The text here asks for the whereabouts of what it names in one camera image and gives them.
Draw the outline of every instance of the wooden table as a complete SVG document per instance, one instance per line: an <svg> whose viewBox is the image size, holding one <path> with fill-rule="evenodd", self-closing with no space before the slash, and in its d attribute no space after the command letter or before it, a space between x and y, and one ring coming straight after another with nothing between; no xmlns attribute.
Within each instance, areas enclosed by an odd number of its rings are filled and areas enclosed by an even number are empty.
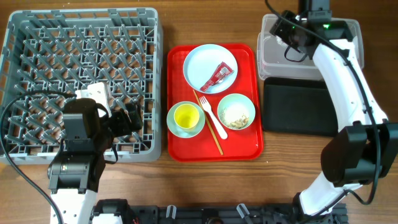
<svg viewBox="0 0 398 224"><path fill-rule="evenodd" d="M154 7L164 28L164 68L167 52L183 44L242 42L253 51L263 15L262 0L155 1L155 0L19 0L0 1L0 37L12 11L20 9L81 9L96 7ZM271 0L278 11L297 10L298 1ZM374 97L391 121L398 120L397 1L350 0L331 3L334 17L359 21L364 39L364 74ZM262 82L259 81L262 93ZM162 99L165 117L166 98ZM202 206L261 205L290 202L319 174L320 153L330 138L264 133L260 158L247 162L181 164L167 153L167 128L160 159L150 163L107 166L99 185L98 199L126 198L131 205ZM47 189L47 166L21 166ZM398 164L379 182L376 199L360 205L352 196L348 204L351 223L397 223ZM369 187L359 190L367 197ZM10 167L0 165L0 223L48 223L50 205Z"/></svg>

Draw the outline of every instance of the clear plastic container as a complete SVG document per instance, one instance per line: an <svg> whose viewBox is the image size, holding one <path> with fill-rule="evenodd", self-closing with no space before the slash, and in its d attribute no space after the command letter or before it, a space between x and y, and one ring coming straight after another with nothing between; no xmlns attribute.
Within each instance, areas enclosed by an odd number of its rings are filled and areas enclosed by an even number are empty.
<svg viewBox="0 0 398 224"><path fill-rule="evenodd" d="M299 78L307 80L321 80L322 75L313 61L308 57L303 62L290 62L284 57L287 45L270 34L271 27L277 17L274 14L266 14L262 18L262 29L257 40L257 68L259 77L265 80L267 77ZM347 22L354 37L355 53L361 68L364 67L362 34L359 22L354 19L339 19ZM303 57L294 49L290 49L287 58L300 60Z"/></svg>

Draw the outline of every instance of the wooden chopsticks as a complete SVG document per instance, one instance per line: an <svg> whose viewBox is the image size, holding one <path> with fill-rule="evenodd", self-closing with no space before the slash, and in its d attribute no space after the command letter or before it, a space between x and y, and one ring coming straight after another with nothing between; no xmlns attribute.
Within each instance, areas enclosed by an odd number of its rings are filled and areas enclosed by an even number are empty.
<svg viewBox="0 0 398 224"><path fill-rule="evenodd" d="M195 94L195 97L197 98L198 105L199 105L200 108L203 110L203 107L201 106L201 103L200 103L200 101L199 101L198 95L197 95L197 93L195 92L195 90L193 90L193 94ZM209 119L207 119L206 112L204 112L204 113L205 113L206 123L207 123L207 125L209 126L211 135L213 136L214 141L216 142L217 148L218 148L220 154L221 154L221 155L224 155L224 152L223 152L223 150L221 149L220 144L218 143L216 134L214 133L213 128L211 127L211 124L210 124L210 122L209 122Z"/></svg>

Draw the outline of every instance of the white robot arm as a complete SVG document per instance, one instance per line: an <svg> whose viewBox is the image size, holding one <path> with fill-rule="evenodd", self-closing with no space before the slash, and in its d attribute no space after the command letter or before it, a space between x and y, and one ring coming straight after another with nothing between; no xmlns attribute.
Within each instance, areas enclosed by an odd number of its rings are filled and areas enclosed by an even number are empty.
<svg viewBox="0 0 398 224"><path fill-rule="evenodd" d="M355 56L354 43L348 42L346 39L331 40L331 42L342 50L349 50L348 60L353 64L361 80L361 84L366 91L366 96L372 106L376 123L382 124L387 119L387 116L380 109L370 92L358 65L358 59ZM345 65L345 62L338 53L320 44L313 55L313 61L319 71L321 71L331 100L335 106L338 131L340 132L346 126L352 126L354 122L365 125L371 124L369 115L364 113L365 107L362 96L359 94L358 84L352 72ZM344 190L356 190L360 187L362 187L361 184L345 184L342 187L335 187L333 183L326 179L324 173L321 172L314 183L300 194L300 203L303 212L307 215L314 215L336 200ZM322 213L322 215L330 213L332 208Z"/></svg>
<svg viewBox="0 0 398 224"><path fill-rule="evenodd" d="M141 129L139 106L132 104L128 106L131 111L112 112L108 106L109 86L105 83L88 85L87 90L78 90L76 95L75 101L65 105L66 144L61 142L60 152L49 165L51 198L67 224L88 224L91 217L93 224L132 223L126 200L100 201L97 210L92 210L105 164L113 163L104 160L104 150L111 148L115 137ZM53 208L50 223L58 223Z"/></svg>

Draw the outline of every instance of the red tray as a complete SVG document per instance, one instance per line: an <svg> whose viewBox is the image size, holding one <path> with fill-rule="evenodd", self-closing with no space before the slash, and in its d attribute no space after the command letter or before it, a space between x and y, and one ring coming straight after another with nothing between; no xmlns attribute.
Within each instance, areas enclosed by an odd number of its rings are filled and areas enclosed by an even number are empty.
<svg viewBox="0 0 398 224"><path fill-rule="evenodd" d="M220 100L231 93L240 93L247 96L256 108L256 117L252 125L244 130L234 131L225 128L228 139L222 140L209 118L210 123L224 155L217 149L209 127L205 127L193 138L182 139L168 132L169 154L179 162L200 161L236 161L255 159L260 156L264 148L261 128L261 111L257 89L256 64L253 51L244 44L220 44L227 48L238 63L238 75L235 82L225 91L213 95L202 94L197 91L198 97L205 95L210 102L214 114ZM188 53L198 45L184 45L174 47L167 56L167 111L181 101L198 103L193 94L192 87L185 81L183 63Z"/></svg>

